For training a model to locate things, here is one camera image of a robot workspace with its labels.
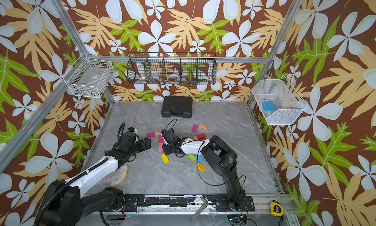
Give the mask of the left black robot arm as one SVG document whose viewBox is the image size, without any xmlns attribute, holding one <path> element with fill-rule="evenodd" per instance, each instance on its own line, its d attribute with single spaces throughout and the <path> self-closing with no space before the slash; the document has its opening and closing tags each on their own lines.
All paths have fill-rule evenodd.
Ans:
<svg viewBox="0 0 376 226">
<path fill-rule="evenodd" d="M 81 218 L 96 211 L 119 210 L 124 207 L 123 192 L 106 187 L 99 193 L 86 193 L 111 173 L 133 161 L 140 152 L 151 148 L 149 138 L 139 138 L 134 132 L 118 136 L 113 148 L 105 151 L 96 164 L 64 181 L 55 181 L 47 189 L 34 225 L 74 226 Z"/>
</svg>

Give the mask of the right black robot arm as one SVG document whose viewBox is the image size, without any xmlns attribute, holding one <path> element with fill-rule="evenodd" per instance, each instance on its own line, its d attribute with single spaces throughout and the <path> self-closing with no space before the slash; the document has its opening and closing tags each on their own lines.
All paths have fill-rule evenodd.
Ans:
<svg viewBox="0 0 376 226">
<path fill-rule="evenodd" d="M 162 130 L 163 152 L 166 155 L 200 155 L 212 170 L 223 178 L 224 183 L 211 186 L 225 186 L 226 199 L 233 210 L 241 210 L 244 206 L 246 193 L 237 173 L 237 154 L 218 136 L 210 139 L 180 138 L 171 128 Z"/>
</svg>

